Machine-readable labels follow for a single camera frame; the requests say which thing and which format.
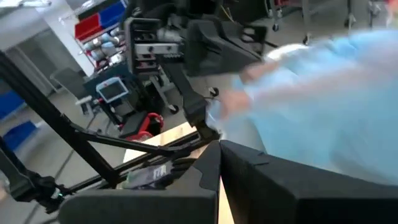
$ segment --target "metal stand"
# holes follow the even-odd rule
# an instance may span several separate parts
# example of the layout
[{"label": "metal stand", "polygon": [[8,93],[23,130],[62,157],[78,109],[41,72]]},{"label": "metal stand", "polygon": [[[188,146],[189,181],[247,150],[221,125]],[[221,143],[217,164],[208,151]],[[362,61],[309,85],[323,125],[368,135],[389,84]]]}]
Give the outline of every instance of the metal stand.
[{"label": "metal stand", "polygon": [[[123,139],[103,136],[86,131],[73,124],[51,104],[47,97],[2,52],[0,52],[0,78],[7,82],[21,98],[25,99],[27,105],[43,118],[99,174],[73,187],[67,189],[62,187],[62,193],[56,201],[53,201],[52,194],[54,194],[56,188],[60,188],[54,183],[53,179],[41,177],[36,173],[34,173],[34,179],[29,178],[26,173],[31,173],[31,171],[25,171],[26,168],[13,153],[9,153],[6,156],[4,153],[0,154],[0,159],[2,159],[0,161],[0,170],[7,170],[4,173],[10,180],[12,197],[24,202],[30,202],[31,200],[41,201],[41,204],[48,208],[48,213],[56,211],[66,195],[74,194],[76,191],[102,180],[104,182],[96,186],[96,189],[115,188],[118,183],[126,178],[128,169],[140,168],[143,163],[151,165],[153,162],[167,161],[174,154],[183,153],[189,155],[191,151],[208,144],[214,139],[218,139],[218,135],[210,128],[204,126],[203,123],[195,122],[191,123],[197,124],[198,132],[180,138],[166,146],[151,146],[140,142],[129,142]],[[113,168],[88,141],[148,152],[148,154]],[[9,151],[5,144],[0,145],[0,148],[2,152]],[[37,188],[38,185],[47,191],[45,197],[42,193],[43,190]]]}]

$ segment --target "white wall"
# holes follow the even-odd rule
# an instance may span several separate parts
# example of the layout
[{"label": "white wall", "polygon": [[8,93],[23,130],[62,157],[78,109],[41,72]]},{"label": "white wall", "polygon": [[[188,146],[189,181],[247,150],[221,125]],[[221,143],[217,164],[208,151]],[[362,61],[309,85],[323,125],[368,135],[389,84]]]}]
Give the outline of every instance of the white wall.
[{"label": "white wall", "polygon": [[6,50],[48,29],[35,9],[18,9],[0,18],[0,50]]},{"label": "white wall", "polygon": [[42,16],[43,20],[50,26],[55,35],[61,40],[86,75],[92,75],[94,71],[93,64],[86,57],[86,55],[79,55],[81,48],[72,36],[74,25],[78,21],[77,18],[72,17],[67,21],[65,26],[63,26],[59,21],[60,17],[73,12],[67,2],[65,0],[52,1],[52,5],[50,7],[37,8],[36,11]]}]

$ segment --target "blue bin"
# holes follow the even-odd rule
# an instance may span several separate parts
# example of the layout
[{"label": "blue bin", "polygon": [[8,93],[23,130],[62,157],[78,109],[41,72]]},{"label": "blue bin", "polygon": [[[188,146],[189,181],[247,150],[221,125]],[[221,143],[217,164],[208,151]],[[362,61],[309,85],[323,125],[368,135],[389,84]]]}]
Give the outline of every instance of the blue bin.
[{"label": "blue bin", "polygon": [[2,138],[8,148],[15,151],[35,130],[36,125],[28,121],[12,128]]},{"label": "blue bin", "polygon": [[122,2],[117,2],[110,7],[99,12],[99,23],[103,29],[117,24],[124,13]]},{"label": "blue bin", "polygon": [[0,120],[18,109],[25,101],[14,91],[0,95]]}]

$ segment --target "wooden surface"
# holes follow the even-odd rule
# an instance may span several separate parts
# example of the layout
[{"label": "wooden surface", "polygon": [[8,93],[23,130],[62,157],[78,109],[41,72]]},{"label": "wooden surface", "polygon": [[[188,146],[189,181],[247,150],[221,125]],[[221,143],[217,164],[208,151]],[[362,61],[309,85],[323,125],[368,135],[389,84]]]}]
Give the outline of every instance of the wooden surface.
[{"label": "wooden surface", "polygon": [[[160,135],[154,136],[150,138],[144,143],[150,144],[153,146],[163,146],[169,142],[172,142],[182,136],[186,136],[190,133],[195,132],[196,129],[192,128],[188,123],[183,123],[180,126],[177,126],[173,129],[170,129]],[[200,154],[206,149],[207,146],[203,146],[196,151],[193,151],[191,156],[192,157],[199,157]],[[145,154],[144,152],[139,152],[135,150],[126,150],[126,154],[124,155],[123,162],[130,161],[138,156]],[[223,182],[220,179],[220,203],[219,203],[219,210],[218,210],[218,223],[219,224],[233,224],[233,218],[231,214],[231,210],[229,208],[228,199],[226,198],[225,189]]]}]

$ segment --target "red storage box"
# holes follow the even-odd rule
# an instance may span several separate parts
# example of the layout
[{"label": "red storage box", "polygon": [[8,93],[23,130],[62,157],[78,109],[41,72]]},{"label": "red storage box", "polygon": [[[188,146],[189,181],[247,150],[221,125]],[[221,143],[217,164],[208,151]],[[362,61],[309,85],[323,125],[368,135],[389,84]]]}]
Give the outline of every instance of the red storage box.
[{"label": "red storage box", "polygon": [[103,29],[100,24],[100,15],[94,14],[83,19],[75,25],[75,38],[82,41],[87,37],[101,32]]}]

